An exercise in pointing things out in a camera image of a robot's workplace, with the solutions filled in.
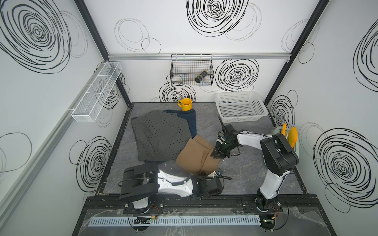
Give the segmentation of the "mint green toaster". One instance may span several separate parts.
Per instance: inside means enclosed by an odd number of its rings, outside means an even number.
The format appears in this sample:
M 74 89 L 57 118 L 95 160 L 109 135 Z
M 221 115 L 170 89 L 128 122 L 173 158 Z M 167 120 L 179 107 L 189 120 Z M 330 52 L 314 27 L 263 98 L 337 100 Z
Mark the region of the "mint green toaster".
M 276 127 L 273 127 L 273 129 L 271 130 L 271 133 L 272 134 L 276 134 L 276 133 L 282 133 L 282 127 L 283 126 L 276 126 Z M 287 139 L 288 137 L 288 132 L 289 132 L 290 128 L 286 128 L 286 134 L 285 134 L 285 138 Z M 295 153 L 299 156 L 299 135 L 298 135 L 298 140 L 293 148 L 293 150 L 295 151 Z

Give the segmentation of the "yellow toast slice left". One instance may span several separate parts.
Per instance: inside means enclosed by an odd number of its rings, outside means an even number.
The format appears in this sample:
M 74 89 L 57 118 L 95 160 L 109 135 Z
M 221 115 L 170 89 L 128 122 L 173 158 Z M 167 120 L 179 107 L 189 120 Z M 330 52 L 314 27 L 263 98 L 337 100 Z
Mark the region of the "yellow toast slice left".
M 286 123 L 284 123 L 283 124 L 283 127 L 282 127 L 282 134 L 285 136 L 285 134 L 286 134 L 286 128 L 287 128 L 287 124 Z

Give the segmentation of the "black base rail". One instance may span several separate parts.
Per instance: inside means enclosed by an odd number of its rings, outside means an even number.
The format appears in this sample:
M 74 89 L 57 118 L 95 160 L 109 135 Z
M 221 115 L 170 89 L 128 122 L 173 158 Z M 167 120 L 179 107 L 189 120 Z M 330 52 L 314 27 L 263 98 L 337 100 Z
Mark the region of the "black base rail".
M 176 195 L 153 195 L 149 197 L 149 206 L 153 208 L 153 212 L 162 213 L 169 209 L 185 209 L 185 208 L 240 208 L 246 213 L 258 212 L 257 196 L 250 195 L 216 195 L 209 198 L 186 197 L 182 198 Z M 321 207 L 321 203 L 315 194 L 282 194 L 273 205 L 282 210 L 283 207 Z M 119 195 L 99 195 L 88 197 L 84 203 L 83 210 L 90 209 L 121 209 L 124 212 L 136 212 L 132 209 L 132 204 L 125 200 L 120 200 Z

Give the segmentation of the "grey polka dot skirt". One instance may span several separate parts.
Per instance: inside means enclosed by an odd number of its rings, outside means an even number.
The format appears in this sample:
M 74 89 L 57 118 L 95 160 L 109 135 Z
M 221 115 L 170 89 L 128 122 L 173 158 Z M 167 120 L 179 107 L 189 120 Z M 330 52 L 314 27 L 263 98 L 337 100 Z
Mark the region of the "grey polka dot skirt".
M 132 119 L 138 160 L 175 160 L 192 138 L 188 122 L 176 115 L 152 110 Z

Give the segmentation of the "tan brown skirt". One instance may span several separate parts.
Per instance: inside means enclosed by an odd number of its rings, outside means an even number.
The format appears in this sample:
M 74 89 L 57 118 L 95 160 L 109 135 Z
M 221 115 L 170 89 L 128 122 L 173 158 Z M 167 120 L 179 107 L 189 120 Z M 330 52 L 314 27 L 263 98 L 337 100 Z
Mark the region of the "tan brown skirt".
M 218 169 L 220 160 L 211 156 L 215 146 L 203 137 L 190 138 L 176 159 L 176 164 L 193 175 L 209 175 Z

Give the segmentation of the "yellow toast slice right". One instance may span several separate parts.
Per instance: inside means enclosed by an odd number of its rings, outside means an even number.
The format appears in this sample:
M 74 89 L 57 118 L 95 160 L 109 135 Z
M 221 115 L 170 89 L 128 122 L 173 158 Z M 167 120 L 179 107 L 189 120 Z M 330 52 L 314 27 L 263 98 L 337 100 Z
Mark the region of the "yellow toast slice right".
M 298 132 L 296 127 L 292 127 L 288 132 L 287 140 L 292 148 L 294 148 L 298 140 Z

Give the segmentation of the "dark blue skirt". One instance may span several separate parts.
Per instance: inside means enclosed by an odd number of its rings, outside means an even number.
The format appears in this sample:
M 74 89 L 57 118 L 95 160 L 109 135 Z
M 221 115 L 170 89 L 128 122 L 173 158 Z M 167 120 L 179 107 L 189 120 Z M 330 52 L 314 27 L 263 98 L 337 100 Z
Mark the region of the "dark blue skirt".
M 195 111 L 153 110 L 143 117 L 143 128 L 140 140 L 145 146 L 139 160 L 175 160 L 188 140 L 197 134 Z

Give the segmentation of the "yellow toast slice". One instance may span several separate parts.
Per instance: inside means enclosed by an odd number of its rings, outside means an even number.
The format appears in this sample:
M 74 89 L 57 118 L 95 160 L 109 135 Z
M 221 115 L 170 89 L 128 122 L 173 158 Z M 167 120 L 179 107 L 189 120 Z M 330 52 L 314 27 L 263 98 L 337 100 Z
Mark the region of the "yellow toast slice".
M 296 127 L 292 127 L 288 132 L 287 140 L 292 148 L 294 148 L 298 140 L 298 132 Z
M 286 134 L 286 128 L 287 128 L 287 124 L 286 123 L 284 123 L 283 124 L 283 127 L 282 127 L 282 134 L 285 136 L 285 134 Z

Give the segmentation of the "dark cylindrical bottle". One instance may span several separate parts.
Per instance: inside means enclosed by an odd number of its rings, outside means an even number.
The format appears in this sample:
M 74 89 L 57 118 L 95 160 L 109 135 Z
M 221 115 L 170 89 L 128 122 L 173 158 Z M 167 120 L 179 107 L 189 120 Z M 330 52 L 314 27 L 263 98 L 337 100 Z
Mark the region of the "dark cylindrical bottle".
M 202 71 L 198 76 L 195 77 L 195 82 L 196 83 L 201 83 L 202 80 L 208 75 L 208 71 L 204 70 Z

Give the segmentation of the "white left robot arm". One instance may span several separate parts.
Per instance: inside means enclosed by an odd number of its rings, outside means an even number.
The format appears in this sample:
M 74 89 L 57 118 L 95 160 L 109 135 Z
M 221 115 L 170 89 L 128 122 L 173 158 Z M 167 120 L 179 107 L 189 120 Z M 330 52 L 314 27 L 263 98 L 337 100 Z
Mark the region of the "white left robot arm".
M 118 182 L 121 188 L 119 200 L 132 203 L 134 209 L 145 209 L 150 205 L 150 197 L 156 194 L 187 197 L 210 197 L 224 190 L 223 181 L 233 178 L 215 171 L 209 175 L 201 174 L 187 177 L 174 176 L 158 168 L 158 164 L 147 163 L 126 168 L 123 178 Z

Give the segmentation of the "yellow mug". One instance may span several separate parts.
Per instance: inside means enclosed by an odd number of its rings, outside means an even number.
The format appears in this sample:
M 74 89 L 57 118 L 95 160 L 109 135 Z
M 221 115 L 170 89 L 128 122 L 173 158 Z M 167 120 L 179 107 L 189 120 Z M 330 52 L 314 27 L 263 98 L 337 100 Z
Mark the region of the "yellow mug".
M 178 106 L 182 109 L 182 111 L 189 111 L 192 109 L 192 100 L 190 98 L 184 98 L 178 101 Z

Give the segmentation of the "white plastic basket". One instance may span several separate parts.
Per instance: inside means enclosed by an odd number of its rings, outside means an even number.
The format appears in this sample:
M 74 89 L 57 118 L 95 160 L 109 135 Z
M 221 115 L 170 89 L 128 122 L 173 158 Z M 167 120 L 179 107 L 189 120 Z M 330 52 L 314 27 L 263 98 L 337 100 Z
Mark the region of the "white plastic basket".
M 254 91 L 217 93 L 215 103 L 224 123 L 253 122 L 268 115 L 266 106 Z

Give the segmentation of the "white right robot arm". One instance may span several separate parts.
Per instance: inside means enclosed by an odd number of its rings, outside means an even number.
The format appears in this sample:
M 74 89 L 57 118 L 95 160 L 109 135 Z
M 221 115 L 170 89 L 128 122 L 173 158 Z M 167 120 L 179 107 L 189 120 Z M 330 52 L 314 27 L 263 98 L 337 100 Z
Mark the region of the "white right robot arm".
M 295 127 L 288 132 L 283 128 L 279 133 L 268 135 L 250 131 L 237 132 L 232 125 L 223 125 L 211 156 L 215 159 L 231 157 L 231 151 L 241 146 L 261 150 L 268 171 L 257 191 L 255 203 L 259 211 L 267 212 L 274 207 L 284 178 L 299 163 L 294 150 L 297 141 Z

